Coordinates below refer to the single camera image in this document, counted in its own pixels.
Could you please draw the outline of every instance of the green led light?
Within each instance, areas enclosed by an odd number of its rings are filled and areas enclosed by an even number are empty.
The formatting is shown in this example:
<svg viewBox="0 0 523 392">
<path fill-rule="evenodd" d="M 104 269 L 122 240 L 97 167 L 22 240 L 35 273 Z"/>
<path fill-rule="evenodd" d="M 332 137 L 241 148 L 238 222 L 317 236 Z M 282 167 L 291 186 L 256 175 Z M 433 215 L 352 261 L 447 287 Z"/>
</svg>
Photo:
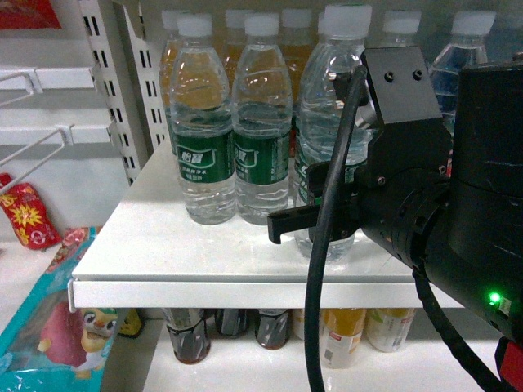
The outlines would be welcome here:
<svg viewBox="0 0 523 392">
<path fill-rule="evenodd" d="M 501 301 L 501 296 L 497 292 L 492 292 L 489 295 L 489 299 L 490 299 L 490 304 L 493 305 L 493 304 L 497 304 L 498 302 Z"/>
</svg>

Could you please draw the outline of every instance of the bottle neck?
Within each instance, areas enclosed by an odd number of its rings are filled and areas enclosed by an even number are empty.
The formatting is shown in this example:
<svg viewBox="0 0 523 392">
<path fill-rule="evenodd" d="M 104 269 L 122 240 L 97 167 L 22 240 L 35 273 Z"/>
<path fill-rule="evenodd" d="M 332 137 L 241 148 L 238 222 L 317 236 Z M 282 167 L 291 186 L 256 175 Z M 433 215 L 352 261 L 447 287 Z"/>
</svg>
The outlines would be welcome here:
<svg viewBox="0 0 523 392">
<path fill-rule="evenodd" d="M 485 36 L 453 34 L 450 43 L 460 47 L 482 47 L 485 45 Z"/>
<path fill-rule="evenodd" d="M 307 27 L 284 27 L 282 30 L 281 43 L 282 45 L 293 46 L 311 45 L 312 40 L 310 29 Z"/>
<path fill-rule="evenodd" d="M 167 30 L 167 40 L 176 41 L 179 38 L 180 34 L 178 34 L 178 30 Z"/>
<path fill-rule="evenodd" d="M 364 47 L 365 38 L 326 37 L 325 43 L 334 47 Z"/>
<path fill-rule="evenodd" d="M 184 37 L 181 36 L 183 41 L 183 47 L 212 47 L 212 37 L 210 35 L 206 37 Z"/>
<path fill-rule="evenodd" d="M 270 35 L 266 37 L 258 37 L 256 35 L 247 36 L 248 45 L 278 45 L 278 36 Z"/>
<path fill-rule="evenodd" d="M 408 47 L 414 45 L 413 34 L 386 33 L 382 40 L 384 47 Z"/>
<path fill-rule="evenodd" d="M 227 43 L 229 45 L 245 45 L 246 41 L 244 29 L 227 29 Z"/>
</svg>

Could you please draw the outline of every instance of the cartoon bird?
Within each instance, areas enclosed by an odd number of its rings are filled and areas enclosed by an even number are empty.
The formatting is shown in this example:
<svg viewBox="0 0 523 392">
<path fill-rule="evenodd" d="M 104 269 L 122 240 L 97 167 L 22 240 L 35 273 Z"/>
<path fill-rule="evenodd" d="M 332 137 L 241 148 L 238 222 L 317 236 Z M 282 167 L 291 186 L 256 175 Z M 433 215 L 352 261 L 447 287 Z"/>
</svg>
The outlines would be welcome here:
<svg viewBox="0 0 523 392">
<path fill-rule="evenodd" d="M 116 310 L 107 308 L 70 313 L 63 301 L 42 329 L 38 350 L 54 363 L 70 365 L 78 379 L 89 379 L 92 369 L 104 366 L 102 351 L 114 334 L 117 318 Z"/>
<path fill-rule="evenodd" d="M 86 352 L 86 361 L 74 368 L 74 372 L 77 378 L 87 379 L 91 377 L 92 369 L 100 370 L 104 366 L 102 350 L 113 336 L 118 315 L 111 308 L 82 309 L 82 315 L 84 324 L 81 343 Z"/>
</svg>

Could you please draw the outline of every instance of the robotic arm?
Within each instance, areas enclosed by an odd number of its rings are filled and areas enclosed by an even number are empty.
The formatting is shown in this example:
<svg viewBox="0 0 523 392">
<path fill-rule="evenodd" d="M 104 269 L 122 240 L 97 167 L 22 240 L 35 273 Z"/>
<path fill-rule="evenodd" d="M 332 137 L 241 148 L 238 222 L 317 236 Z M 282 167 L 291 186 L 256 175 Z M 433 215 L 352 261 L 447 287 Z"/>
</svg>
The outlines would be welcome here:
<svg viewBox="0 0 523 392">
<path fill-rule="evenodd" d="M 523 390 L 523 367 L 518 362 L 523 360 L 523 62 L 479 65 L 460 73 L 448 178 L 450 134 L 442 124 L 421 51 L 368 49 L 362 61 L 372 100 L 360 100 L 352 121 L 364 127 L 375 120 L 379 129 L 369 144 L 366 165 L 356 171 L 351 184 L 343 184 L 333 168 L 328 172 L 328 163 L 310 167 L 311 199 L 325 189 L 327 202 L 329 178 L 334 178 L 337 184 L 331 185 L 339 189 L 336 202 L 330 211 L 325 206 L 299 207 L 271 214 L 270 239 L 279 243 L 282 233 L 314 226 L 318 215 L 319 225 L 322 208 L 324 216 L 336 216 L 331 217 L 331 240 L 361 228 L 413 270 L 424 307 L 433 300 L 431 292 L 422 294 L 431 282 L 497 328 L 506 337 L 502 346 L 511 356 L 511 364 L 503 366 L 513 370 L 501 366 L 501 374 L 512 388 Z M 339 98 L 351 97 L 346 92 L 354 79 L 337 76 Z M 342 117 L 340 131 L 347 121 L 351 118 Z M 324 260 L 320 265 L 321 285 Z M 309 283 L 316 275 L 310 270 Z M 445 340 L 446 327 L 436 325 L 438 317 L 431 319 Z M 456 358 L 459 351 L 454 347 Z M 308 370 L 311 379 L 311 367 Z M 481 368 L 476 374 L 467 371 L 476 380 L 478 374 L 482 377 Z M 504 390 L 496 381 L 478 384 L 485 390 Z"/>
</svg>

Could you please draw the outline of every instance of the red snack package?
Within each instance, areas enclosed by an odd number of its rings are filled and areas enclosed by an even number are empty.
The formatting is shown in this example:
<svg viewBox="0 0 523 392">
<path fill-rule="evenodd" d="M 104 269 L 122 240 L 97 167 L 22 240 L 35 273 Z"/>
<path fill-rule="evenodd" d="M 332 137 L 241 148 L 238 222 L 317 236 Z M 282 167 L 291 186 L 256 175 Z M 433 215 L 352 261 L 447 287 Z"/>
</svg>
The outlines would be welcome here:
<svg viewBox="0 0 523 392">
<path fill-rule="evenodd" d="M 0 173 L 0 189 L 11 181 L 7 173 Z M 25 247 L 38 250 L 60 243 L 61 237 L 47 218 L 46 207 L 31 184 L 17 184 L 0 195 L 0 206 Z"/>
<path fill-rule="evenodd" d="M 49 0 L 1 0 L 0 29 L 60 29 Z"/>
</svg>

